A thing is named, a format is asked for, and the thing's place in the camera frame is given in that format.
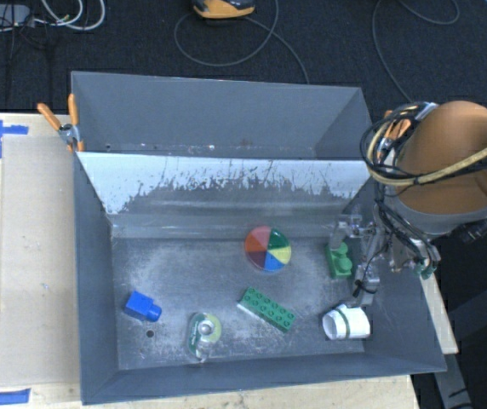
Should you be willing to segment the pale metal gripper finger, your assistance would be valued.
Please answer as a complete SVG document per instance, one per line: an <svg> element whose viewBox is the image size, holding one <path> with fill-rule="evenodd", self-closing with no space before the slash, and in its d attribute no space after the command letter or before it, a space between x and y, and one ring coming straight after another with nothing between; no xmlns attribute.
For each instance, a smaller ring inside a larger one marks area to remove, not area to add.
<svg viewBox="0 0 487 409"><path fill-rule="evenodd" d="M376 266L358 265L352 284L349 306L353 308L371 306L380 287L380 281L379 270Z"/></svg>
<svg viewBox="0 0 487 409"><path fill-rule="evenodd" d="M366 222L361 215L341 215L333 226L329 237L329 248L338 249L347 239L360 239L366 242L374 235L374 224Z"/></svg>

